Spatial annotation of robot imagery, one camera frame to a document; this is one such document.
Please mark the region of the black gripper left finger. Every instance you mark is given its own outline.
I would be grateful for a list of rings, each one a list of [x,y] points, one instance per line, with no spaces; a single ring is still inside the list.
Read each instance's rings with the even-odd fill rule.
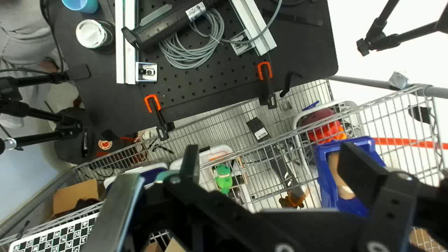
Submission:
[[[190,252],[319,252],[323,242],[311,228],[309,211],[250,213],[220,192],[199,183],[199,147],[187,145],[180,171],[143,194],[134,211],[134,246],[168,231]]]

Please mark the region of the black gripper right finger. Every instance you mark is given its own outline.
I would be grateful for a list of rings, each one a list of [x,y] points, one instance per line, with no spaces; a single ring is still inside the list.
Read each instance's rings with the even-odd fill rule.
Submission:
[[[430,186],[404,171],[388,171],[353,143],[341,144],[339,175],[369,211],[357,243],[361,252],[407,252],[414,227],[446,246],[446,179]]]

